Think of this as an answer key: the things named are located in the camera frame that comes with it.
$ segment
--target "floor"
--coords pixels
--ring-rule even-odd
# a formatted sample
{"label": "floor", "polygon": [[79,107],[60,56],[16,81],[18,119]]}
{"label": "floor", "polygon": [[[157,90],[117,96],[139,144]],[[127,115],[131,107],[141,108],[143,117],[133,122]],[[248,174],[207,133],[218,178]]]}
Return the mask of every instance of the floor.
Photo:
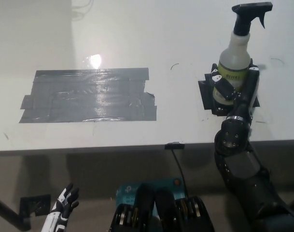
{"label": "floor", "polygon": [[[272,173],[281,197],[294,199],[294,146],[257,146],[262,163]],[[176,151],[190,195],[199,195],[216,231],[249,231],[236,199],[226,191],[216,170],[212,146]],[[51,194],[53,201],[73,182],[80,187],[80,205],[72,213],[68,232],[107,231],[116,189],[125,182],[178,177],[171,151],[131,151],[100,154],[42,154],[0,157],[0,200],[18,212],[21,197]],[[31,217],[40,232],[45,217]],[[0,218],[0,232],[18,231]]]}

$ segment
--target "gray duct tape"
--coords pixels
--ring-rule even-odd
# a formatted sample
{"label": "gray duct tape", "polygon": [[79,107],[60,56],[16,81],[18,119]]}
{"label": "gray duct tape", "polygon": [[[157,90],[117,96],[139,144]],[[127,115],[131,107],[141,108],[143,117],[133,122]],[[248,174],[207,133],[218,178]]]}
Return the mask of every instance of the gray duct tape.
{"label": "gray duct tape", "polygon": [[148,68],[36,71],[34,82],[149,80]]}
{"label": "gray duct tape", "polygon": [[156,106],[25,110],[20,123],[156,121]]}
{"label": "gray duct tape", "polygon": [[36,71],[20,123],[154,121],[148,68]]}
{"label": "gray duct tape", "polygon": [[31,95],[45,96],[47,94],[77,93],[143,93],[145,81],[97,81],[92,83],[81,82],[35,82]]}
{"label": "gray duct tape", "polygon": [[26,95],[21,109],[57,109],[71,107],[154,106],[154,95],[142,94],[76,94],[58,93],[47,96]]}

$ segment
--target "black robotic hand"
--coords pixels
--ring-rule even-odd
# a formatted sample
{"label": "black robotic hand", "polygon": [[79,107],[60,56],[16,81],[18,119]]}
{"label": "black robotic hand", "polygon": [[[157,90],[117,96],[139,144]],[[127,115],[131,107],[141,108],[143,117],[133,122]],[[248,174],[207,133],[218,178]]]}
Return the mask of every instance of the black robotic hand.
{"label": "black robotic hand", "polygon": [[219,91],[219,93],[227,100],[233,100],[237,92],[235,88],[219,73],[218,66],[216,64],[212,65],[211,77],[214,87]]}
{"label": "black robotic hand", "polygon": [[50,214],[47,216],[42,232],[65,232],[66,226],[73,209],[79,204],[76,200],[79,189],[69,184],[60,194]]}

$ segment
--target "trigger sprayer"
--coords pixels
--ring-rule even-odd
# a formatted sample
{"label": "trigger sprayer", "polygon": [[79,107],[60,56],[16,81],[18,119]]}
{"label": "trigger sprayer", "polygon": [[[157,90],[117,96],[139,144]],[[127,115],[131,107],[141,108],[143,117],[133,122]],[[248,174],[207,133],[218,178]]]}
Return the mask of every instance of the trigger sprayer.
{"label": "trigger sprayer", "polygon": [[[258,17],[265,28],[265,13],[271,11],[272,7],[271,2],[240,4],[232,7],[233,12],[237,14],[237,19],[229,46],[220,55],[218,71],[237,91],[240,91],[248,76],[251,62],[251,57],[247,52],[251,22]],[[215,88],[213,89],[213,97],[220,104],[233,104],[233,101],[226,101]]]}

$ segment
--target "table surface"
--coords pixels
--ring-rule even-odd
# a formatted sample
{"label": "table surface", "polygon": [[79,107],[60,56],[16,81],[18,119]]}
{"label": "table surface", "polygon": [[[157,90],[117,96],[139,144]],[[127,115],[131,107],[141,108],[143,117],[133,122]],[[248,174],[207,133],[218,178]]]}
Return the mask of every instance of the table surface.
{"label": "table surface", "polygon": [[[0,151],[212,143],[223,117],[198,81],[227,48],[243,0],[0,0]],[[251,28],[261,69],[251,141],[294,141],[294,0]],[[149,68],[157,121],[19,124],[37,70]]]}

